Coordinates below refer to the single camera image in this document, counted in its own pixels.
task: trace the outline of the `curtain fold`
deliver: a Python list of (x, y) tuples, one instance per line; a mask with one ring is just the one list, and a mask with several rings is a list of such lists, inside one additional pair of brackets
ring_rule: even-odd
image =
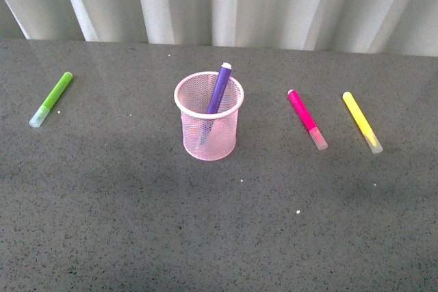
[(438, 0), (0, 0), (0, 38), (438, 56)]

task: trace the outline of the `gray countertop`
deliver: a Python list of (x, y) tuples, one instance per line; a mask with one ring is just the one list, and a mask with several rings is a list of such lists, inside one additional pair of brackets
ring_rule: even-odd
[[(237, 145), (199, 161), (173, 92), (223, 62)], [(438, 291), (437, 90), (433, 57), (0, 40), (0, 290)]]

